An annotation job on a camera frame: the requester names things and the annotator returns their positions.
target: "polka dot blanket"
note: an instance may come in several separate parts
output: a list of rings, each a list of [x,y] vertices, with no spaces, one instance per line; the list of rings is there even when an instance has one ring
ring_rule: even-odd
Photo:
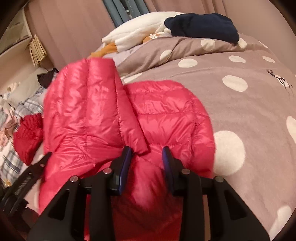
[[[260,41],[150,40],[117,66],[124,83],[174,80],[205,106],[226,178],[273,239],[296,208],[296,77]]]

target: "wall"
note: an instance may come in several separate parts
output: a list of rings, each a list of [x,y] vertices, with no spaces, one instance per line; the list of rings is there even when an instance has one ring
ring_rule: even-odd
[[[0,65],[0,94],[3,94],[10,83],[21,82],[33,73],[33,66],[29,49],[15,55]]]

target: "red knitted fabric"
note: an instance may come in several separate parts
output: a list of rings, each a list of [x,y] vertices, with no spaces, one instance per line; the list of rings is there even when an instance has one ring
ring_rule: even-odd
[[[21,161],[29,166],[43,141],[41,114],[26,115],[13,134],[13,145]]]

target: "plaid fabric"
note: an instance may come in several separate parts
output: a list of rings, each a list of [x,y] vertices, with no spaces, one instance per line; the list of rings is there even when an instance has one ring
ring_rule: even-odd
[[[32,97],[18,104],[15,109],[15,116],[19,122],[20,119],[26,115],[43,113],[43,99],[41,95],[43,95],[45,91],[45,88],[40,87]],[[23,162],[20,160],[13,145],[11,145],[9,153],[3,156],[3,159],[4,163],[0,169],[1,179],[7,186],[12,185],[20,175]]]
[[[5,186],[11,186],[20,175],[23,162],[20,160],[13,145],[11,145],[7,156],[2,157],[4,163],[0,169],[0,175]]]

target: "pink curtain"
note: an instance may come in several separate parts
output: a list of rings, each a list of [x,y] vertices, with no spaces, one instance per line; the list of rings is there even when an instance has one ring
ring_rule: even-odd
[[[149,11],[176,11],[197,14],[220,13],[226,16],[223,0],[144,0]]]
[[[115,28],[101,0],[31,0],[25,13],[58,69],[88,57]]]

